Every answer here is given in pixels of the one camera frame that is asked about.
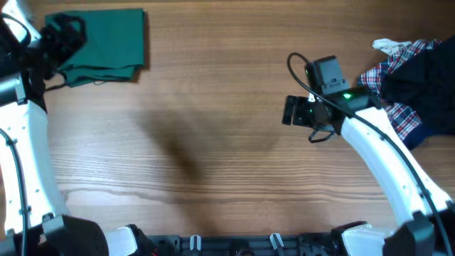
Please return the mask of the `green cloth garment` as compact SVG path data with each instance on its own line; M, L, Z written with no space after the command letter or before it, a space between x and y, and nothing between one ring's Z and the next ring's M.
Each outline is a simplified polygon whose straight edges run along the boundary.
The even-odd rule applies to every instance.
M133 80L146 64L143 9L66 11L85 23L84 46L58 72L68 87Z

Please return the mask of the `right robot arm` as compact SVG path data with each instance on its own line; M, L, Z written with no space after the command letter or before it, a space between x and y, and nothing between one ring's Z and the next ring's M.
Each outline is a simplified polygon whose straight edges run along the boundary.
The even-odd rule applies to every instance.
M357 222L338 228L333 241L341 254L454 254L454 202L399 139L375 94L359 87L324 96L289 95L282 122L343 137L387 197L397 227Z

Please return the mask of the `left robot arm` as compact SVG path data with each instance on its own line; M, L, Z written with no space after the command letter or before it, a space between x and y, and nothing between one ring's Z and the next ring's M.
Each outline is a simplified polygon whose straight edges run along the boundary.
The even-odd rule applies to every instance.
M48 147L46 80L86 41L85 23L61 14L33 27L20 1L1 8L1 175L6 196L2 255L156 255L135 225L105 232L73 217Z

